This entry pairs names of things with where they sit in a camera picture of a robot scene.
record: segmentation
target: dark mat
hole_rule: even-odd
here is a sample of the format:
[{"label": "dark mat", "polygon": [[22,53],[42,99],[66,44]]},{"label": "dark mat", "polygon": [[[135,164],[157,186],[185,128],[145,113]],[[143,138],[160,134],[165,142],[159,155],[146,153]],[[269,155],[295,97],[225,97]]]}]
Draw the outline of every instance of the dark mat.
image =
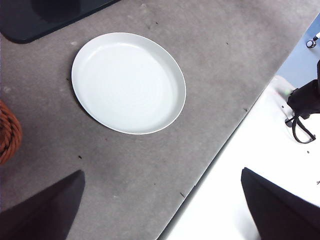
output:
[{"label": "dark mat", "polygon": [[119,0],[2,0],[0,32],[26,44]]}]

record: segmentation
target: gray carpet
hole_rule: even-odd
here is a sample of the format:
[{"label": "gray carpet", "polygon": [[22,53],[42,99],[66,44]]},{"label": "gray carpet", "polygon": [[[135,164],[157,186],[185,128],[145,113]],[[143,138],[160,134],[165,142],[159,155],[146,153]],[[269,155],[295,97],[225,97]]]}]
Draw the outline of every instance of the gray carpet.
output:
[{"label": "gray carpet", "polygon": [[[319,9],[317,0],[121,0],[29,44],[2,37],[2,99],[24,131],[1,169],[2,209],[83,169],[69,240],[156,239]],[[150,38],[180,65],[187,98],[168,128],[127,135],[79,106],[73,59],[110,32]]]}]

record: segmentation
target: wicker basket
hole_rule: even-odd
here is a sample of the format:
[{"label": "wicker basket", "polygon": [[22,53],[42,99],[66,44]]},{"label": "wicker basket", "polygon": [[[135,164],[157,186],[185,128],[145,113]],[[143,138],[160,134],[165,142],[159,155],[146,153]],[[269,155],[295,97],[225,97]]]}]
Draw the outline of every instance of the wicker basket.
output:
[{"label": "wicker basket", "polygon": [[22,128],[16,116],[0,100],[0,165],[5,164],[18,150]]}]

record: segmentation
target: white desk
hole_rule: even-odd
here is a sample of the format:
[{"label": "white desk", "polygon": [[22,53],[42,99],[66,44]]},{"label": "white desk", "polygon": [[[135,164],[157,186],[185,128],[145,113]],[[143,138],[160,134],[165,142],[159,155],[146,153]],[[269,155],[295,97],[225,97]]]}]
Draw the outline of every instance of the white desk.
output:
[{"label": "white desk", "polygon": [[320,205],[320,115],[303,122],[318,139],[297,143],[284,123],[292,110],[282,97],[293,89],[280,76],[272,79],[208,170],[168,240],[260,239],[241,185],[244,167]]}]

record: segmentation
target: white plate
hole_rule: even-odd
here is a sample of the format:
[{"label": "white plate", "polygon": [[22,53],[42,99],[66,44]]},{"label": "white plate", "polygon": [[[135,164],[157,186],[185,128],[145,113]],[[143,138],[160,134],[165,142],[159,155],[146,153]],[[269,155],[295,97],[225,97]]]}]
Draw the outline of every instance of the white plate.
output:
[{"label": "white plate", "polygon": [[186,100],[184,76],[160,45],[132,33],[108,33],[85,44],[73,62],[72,85],[99,123],[126,134],[160,131]]}]

